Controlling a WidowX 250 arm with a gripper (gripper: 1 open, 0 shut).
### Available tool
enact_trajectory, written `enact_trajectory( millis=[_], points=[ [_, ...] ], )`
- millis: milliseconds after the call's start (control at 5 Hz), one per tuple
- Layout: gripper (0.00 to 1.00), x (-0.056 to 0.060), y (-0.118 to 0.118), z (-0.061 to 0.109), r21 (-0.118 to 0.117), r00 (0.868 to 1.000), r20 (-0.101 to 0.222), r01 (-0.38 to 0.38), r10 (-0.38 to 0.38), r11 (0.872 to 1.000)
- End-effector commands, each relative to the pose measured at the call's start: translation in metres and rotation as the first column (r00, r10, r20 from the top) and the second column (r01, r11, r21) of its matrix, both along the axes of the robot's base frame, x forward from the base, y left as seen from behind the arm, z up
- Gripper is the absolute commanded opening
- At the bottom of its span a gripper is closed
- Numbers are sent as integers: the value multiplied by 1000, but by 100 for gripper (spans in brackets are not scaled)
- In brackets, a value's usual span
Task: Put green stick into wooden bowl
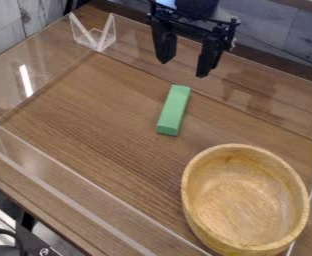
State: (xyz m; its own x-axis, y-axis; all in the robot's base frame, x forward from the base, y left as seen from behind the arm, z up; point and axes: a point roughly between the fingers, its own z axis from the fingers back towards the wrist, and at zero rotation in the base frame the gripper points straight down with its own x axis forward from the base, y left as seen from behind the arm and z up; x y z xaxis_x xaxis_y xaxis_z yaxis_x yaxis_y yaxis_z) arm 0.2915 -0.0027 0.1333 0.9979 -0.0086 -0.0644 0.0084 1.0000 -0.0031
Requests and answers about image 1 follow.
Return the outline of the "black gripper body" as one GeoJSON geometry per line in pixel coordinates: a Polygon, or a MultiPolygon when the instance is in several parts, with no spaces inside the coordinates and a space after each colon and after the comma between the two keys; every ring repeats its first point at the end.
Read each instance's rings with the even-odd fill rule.
{"type": "Polygon", "coordinates": [[[241,19],[221,8],[221,0],[149,0],[150,15],[177,26],[178,33],[213,36],[230,50],[235,43],[241,19]]]}

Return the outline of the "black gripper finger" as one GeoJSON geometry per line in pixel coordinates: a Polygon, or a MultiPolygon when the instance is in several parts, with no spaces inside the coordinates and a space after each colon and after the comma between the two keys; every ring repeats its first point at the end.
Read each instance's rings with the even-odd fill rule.
{"type": "Polygon", "coordinates": [[[199,55],[197,76],[205,78],[213,69],[218,67],[225,50],[225,44],[217,37],[209,36],[203,40],[202,53],[199,55]]]}
{"type": "Polygon", "coordinates": [[[178,36],[171,24],[159,19],[153,20],[153,38],[157,57],[162,64],[169,63],[177,56],[178,36]]]}

